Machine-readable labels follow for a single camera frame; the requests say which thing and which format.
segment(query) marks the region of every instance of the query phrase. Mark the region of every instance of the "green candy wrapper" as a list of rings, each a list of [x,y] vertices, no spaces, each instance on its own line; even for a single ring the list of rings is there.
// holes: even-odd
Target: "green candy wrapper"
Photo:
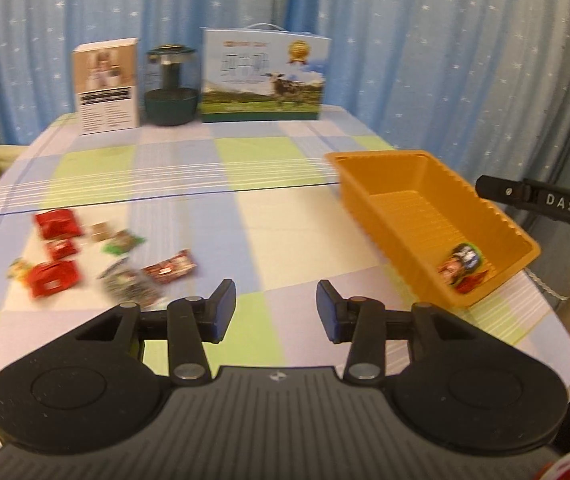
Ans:
[[[127,231],[127,229],[124,229],[123,231],[118,231],[117,234],[114,235],[114,238],[111,238],[110,241],[104,245],[103,251],[105,253],[121,256],[121,254],[129,253],[134,247],[142,244],[144,241],[145,238],[133,235]]]

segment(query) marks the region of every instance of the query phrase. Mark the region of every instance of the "candy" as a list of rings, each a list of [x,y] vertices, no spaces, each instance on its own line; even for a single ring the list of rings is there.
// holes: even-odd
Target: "candy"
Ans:
[[[92,241],[102,242],[103,240],[108,240],[112,238],[112,232],[107,222],[101,222],[100,224],[94,224],[92,226]]]
[[[45,244],[50,258],[53,260],[62,260],[72,254],[78,253],[78,249],[72,240],[54,240]]]
[[[143,272],[145,272],[156,283],[165,285],[177,280],[195,268],[196,264],[193,259],[191,259],[190,251],[184,249],[168,260],[163,260],[158,264],[145,267]]]
[[[22,258],[17,258],[8,269],[8,278],[17,280],[27,286],[27,275],[32,270],[33,265]]]
[[[116,302],[133,301],[142,307],[161,299],[152,281],[140,270],[132,269],[123,258],[99,276],[105,292]]]
[[[44,240],[73,238],[82,234],[71,209],[54,209],[34,215]]]
[[[488,270],[484,270],[483,272],[465,276],[465,278],[460,280],[458,285],[456,285],[456,291],[460,294],[468,294],[482,283],[482,280],[484,280],[488,272]]]
[[[127,229],[123,231],[118,231],[109,242],[105,244],[103,250],[106,253],[116,254],[120,256],[121,254],[130,252],[134,247],[142,244],[145,238],[141,238],[133,235]]]
[[[33,298],[51,296],[76,285],[79,280],[80,274],[76,265],[69,260],[38,264],[30,270],[26,278]]]
[[[450,257],[436,269],[447,285],[456,285],[458,280],[481,266],[481,252],[471,244],[459,244]]]

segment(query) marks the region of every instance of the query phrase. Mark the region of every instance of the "red candy wrapper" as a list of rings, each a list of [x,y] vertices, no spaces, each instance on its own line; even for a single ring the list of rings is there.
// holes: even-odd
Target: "red candy wrapper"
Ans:
[[[168,260],[163,260],[158,264],[145,267],[145,272],[152,280],[161,285],[177,280],[188,272],[192,272],[196,268],[194,260],[191,259],[190,251],[184,249],[176,256],[172,256]]]
[[[76,285],[80,275],[74,262],[59,260],[34,266],[26,277],[33,298],[51,296]]]
[[[471,276],[465,276],[465,278],[460,280],[456,286],[456,291],[460,294],[468,294],[482,283],[482,280],[484,280],[487,272],[487,270],[484,270],[483,272],[478,272],[477,274],[472,274]]]
[[[50,258],[53,260],[62,260],[72,254],[78,253],[78,249],[72,240],[54,240],[45,244]]]
[[[73,238],[83,234],[72,209],[54,209],[34,215],[34,219],[44,240]]]

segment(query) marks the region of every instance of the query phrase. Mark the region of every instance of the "cable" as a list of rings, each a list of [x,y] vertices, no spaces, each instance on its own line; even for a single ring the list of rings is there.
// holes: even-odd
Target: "cable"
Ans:
[[[549,285],[547,285],[543,280],[541,280],[538,276],[536,276],[532,270],[525,268],[525,272],[527,276],[529,276],[534,283],[536,283],[540,288],[542,288],[547,294],[556,298],[556,300],[560,301],[567,301],[569,299],[568,296],[562,296],[558,294],[555,290],[553,290]]]

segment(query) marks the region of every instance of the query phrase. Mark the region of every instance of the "glass lantern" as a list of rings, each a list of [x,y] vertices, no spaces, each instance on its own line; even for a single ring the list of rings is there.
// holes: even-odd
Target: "glass lantern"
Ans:
[[[147,52],[145,114],[158,126],[178,126],[196,115],[199,67],[196,50],[179,44]]]

